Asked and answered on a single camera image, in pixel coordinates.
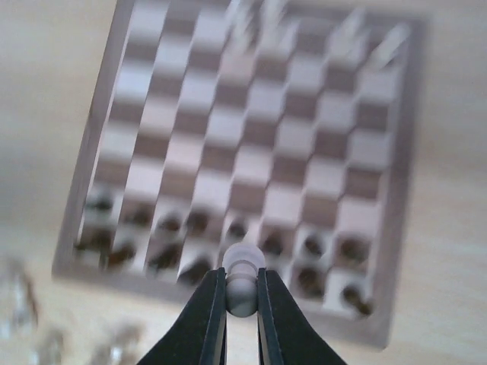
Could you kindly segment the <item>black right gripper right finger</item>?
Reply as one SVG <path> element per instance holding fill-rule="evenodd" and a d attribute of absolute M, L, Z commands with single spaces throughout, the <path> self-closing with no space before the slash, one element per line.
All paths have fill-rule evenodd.
<path fill-rule="evenodd" d="M 260 364 L 345 363 L 314 331 L 277 271 L 259 270 L 257 309 Z"/>

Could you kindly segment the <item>white chess pawn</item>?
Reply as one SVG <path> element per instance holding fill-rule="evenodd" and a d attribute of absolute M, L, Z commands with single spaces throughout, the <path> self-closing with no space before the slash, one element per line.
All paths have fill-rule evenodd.
<path fill-rule="evenodd" d="M 257 278 L 266 267 L 262 251 L 249 243 L 235 243 L 225 252 L 222 267 L 226 273 L 227 311 L 247 318 L 257 311 Z"/>

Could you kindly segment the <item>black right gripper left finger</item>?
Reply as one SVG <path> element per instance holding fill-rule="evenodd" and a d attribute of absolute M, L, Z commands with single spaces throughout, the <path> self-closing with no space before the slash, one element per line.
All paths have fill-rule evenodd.
<path fill-rule="evenodd" d="M 225 270 L 208 271 L 168 332 L 138 365 L 226 363 Z"/>

